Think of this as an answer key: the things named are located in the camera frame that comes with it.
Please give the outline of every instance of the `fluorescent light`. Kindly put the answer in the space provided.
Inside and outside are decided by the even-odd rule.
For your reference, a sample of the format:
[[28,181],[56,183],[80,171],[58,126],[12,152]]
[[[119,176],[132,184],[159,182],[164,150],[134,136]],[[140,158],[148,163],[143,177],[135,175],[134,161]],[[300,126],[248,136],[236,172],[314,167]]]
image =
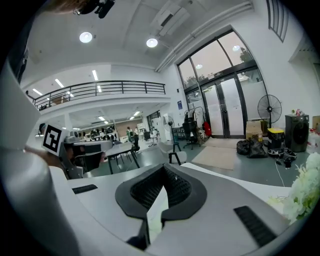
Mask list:
[[79,36],[79,39],[82,43],[89,43],[92,40],[92,34],[90,32],[83,32]]
[[55,79],[54,81],[56,81],[56,83],[57,83],[58,85],[60,85],[61,88],[64,87],[64,85],[59,81],[59,79]]
[[95,70],[92,70],[92,74],[93,74],[94,80],[98,81],[97,72]]
[[34,91],[35,93],[39,94],[40,96],[42,95],[42,93],[36,89],[32,89],[32,91]]
[[150,38],[148,41],[146,41],[146,45],[150,48],[156,47],[157,44],[158,44],[158,41],[155,38]]

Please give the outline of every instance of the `ceiling light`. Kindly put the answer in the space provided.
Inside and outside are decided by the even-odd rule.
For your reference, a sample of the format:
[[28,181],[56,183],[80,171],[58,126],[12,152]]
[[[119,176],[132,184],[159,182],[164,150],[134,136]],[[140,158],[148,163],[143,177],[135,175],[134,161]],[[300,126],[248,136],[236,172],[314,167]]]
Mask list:
[[97,72],[95,70],[92,70],[92,74],[93,74],[94,80],[98,81]]
[[32,89],[32,91],[34,91],[35,93],[39,94],[40,96],[42,95],[42,93],[36,89]]
[[146,41],[146,45],[150,48],[156,47],[157,44],[158,44],[158,41],[155,38],[150,38],[148,41]]
[[60,85],[61,88],[64,87],[64,85],[63,85],[58,79],[55,79],[54,81],[56,81],[56,83],[57,83],[58,85]]
[[80,35],[79,39],[82,43],[89,43],[92,40],[92,34],[89,32],[83,32]]
[[234,47],[232,47],[232,51],[236,52],[240,49],[239,45],[235,45]]

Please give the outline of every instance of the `air conditioner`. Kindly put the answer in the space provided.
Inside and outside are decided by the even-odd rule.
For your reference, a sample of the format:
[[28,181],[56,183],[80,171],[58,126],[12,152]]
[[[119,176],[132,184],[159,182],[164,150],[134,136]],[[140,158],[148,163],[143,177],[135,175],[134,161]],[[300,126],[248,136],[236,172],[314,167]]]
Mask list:
[[159,30],[159,35],[172,35],[173,32],[181,26],[190,17],[185,8],[168,1],[157,13],[151,26]]

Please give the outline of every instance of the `blue sign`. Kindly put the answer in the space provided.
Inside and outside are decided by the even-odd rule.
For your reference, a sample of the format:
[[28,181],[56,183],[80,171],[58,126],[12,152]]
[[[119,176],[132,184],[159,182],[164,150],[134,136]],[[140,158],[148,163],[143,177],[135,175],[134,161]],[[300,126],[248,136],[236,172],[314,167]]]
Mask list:
[[178,108],[179,108],[180,110],[182,110],[182,102],[181,102],[181,100],[178,101]]

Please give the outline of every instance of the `glass door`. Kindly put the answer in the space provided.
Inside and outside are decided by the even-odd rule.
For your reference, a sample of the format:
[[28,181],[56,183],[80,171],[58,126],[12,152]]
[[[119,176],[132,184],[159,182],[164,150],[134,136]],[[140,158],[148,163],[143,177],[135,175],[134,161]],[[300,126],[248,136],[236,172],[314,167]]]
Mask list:
[[212,135],[216,138],[243,138],[245,107],[242,106],[235,76],[215,80],[202,92]]

